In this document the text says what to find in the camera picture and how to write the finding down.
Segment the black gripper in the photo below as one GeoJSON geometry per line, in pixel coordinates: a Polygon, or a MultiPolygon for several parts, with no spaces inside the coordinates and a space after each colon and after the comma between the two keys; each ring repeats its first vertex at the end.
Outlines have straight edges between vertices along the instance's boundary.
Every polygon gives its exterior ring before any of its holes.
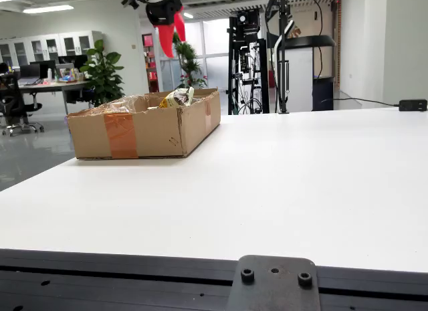
{"type": "Polygon", "coordinates": [[[174,58],[173,37],[175,29],[180,41],[186,41],[181,0],[145,1],[147,17],[158,31],[160,46],[164,54],[168,58],[174,58]]]}

